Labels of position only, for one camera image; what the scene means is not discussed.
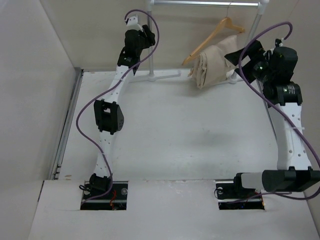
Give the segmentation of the white clothes rack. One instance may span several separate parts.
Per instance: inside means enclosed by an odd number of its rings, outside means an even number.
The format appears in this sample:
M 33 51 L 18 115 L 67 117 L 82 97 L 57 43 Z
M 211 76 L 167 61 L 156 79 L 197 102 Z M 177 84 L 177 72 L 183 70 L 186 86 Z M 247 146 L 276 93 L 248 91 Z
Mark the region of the white clothes rack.
M 139 13 L 144 13 L 147 15 L 147 25 L 150 29 L 152 29 L 152 24 L 151 22 L 154 21 L 153 16 L 152 16 L 152 7 L 154 5 L 170 5 L 170 6 L 201 6 L 201 7 L 221 7 L 221 8 L 256 8 L 257 13 L 255 16 L 255 19 L 253 21 L 253 24 L 251 26 L 249 35 L 247 37 L 247 40 L 251 40 L 253 38 L 253 34 L 255 33 L 259 22 L 261 20 L 262 15 L 264 14 L 267 6 L 269 4 L 268 0 L 260 0 L 259 2 L 255 3 L 249 3 L 249 2 L 234 2 L 234 1 L 229 1 L 229 2 L 222 2 L 222 1 L 199 1 L 199 0 L 147 0 L 146 1 L 146 11 L 141 10 L 141 9 L 132 9 L 129 12 L 126 13 L 124 19 L 126 20 L 128 18 L 128 15 L 133 13 L 133 12 L 139 12 Z M 220 31 L 222 31 L 224 28 L 230 29 L 230 30 L 235 30 L 240 33 L 244 33 L 245 30 L 239 26 L 236 26 L 233 24 L 232 19 L 228 16 L 223 18 L 214 31 L 207 37 L 207 39 L 201 43 L 190 55 L 182 62 L 183 65 L 188 64 L 192 60 L 194 60 L 200 51 L 211 41 Z M 153 60 L 153 52 L 155 51 L 155 47 L 150 47 L 148 49 L 148 55 L 147 57 L 150 58 L 149 60 L 149 74 L 147 75 L 141 75 L 141 76 L 135 76 L 132 81 L 133 82 L 144 82 L 144 81 L 149 81 L 149 82 L 154 82 L 156 80 L 160 79 L 168 79 L 168 78 L 175 78 L 179 77 L 181 75 L 181 71 L 177 70 L 174 72 L 172 75 L 155 75 L 154 74 L 154 60 Z

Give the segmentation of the beige trousers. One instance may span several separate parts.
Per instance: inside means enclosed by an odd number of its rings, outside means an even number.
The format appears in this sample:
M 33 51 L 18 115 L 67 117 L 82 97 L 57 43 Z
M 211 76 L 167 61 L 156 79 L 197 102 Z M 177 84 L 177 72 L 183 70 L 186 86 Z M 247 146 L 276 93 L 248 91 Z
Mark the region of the beige trousers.
M 217 85 L 232 75 L 235 66 L 225 55 L 238 50 L 237 36 L 231 35 L 201 51 L 190 71 L 198 89 Z

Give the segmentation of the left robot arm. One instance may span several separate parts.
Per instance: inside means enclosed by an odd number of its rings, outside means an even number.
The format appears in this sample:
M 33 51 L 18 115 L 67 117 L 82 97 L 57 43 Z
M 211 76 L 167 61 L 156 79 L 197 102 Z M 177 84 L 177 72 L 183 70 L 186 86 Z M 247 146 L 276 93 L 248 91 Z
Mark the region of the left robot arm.
M 109 92 L 94 101 L 95 123 L 99 130 L 98 144 L 102 152 L 98 154 L 94 172 L 89 179 L 90 200 L 105 200 L 112 195 L 112 161 L 108 160 L 108 156 L 111 155 L 117 132 L 122 129 L 125 121 L 119 104 L 120 96 L 139 68 L 142 51 L 155 44 L 155 34 L 146 24 L 140 30 L 127 30 Z

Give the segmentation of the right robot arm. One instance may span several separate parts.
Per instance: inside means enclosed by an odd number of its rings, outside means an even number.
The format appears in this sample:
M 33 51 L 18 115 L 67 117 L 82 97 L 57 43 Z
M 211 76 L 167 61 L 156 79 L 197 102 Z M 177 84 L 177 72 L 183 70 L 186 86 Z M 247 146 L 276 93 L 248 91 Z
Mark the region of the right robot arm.
M 320 172 L 312 168 L 302 139 L 302 91 L 291 80 L 298 62 L 296 50 L 278 45 L 266 51 L 255 40 L 248 49 L 243 48 L 224 57 L 234 66 L 249 57 L 249 62 L 236 68 L 235 72 L 243 73 L 249 83 L 262 83 L 262 96 L 267 101 L 278 151 L 276 170 L 238 173 L 231 189 L 233 194 L 243 198 L 250 189 L 303 192 L 318 183 Z

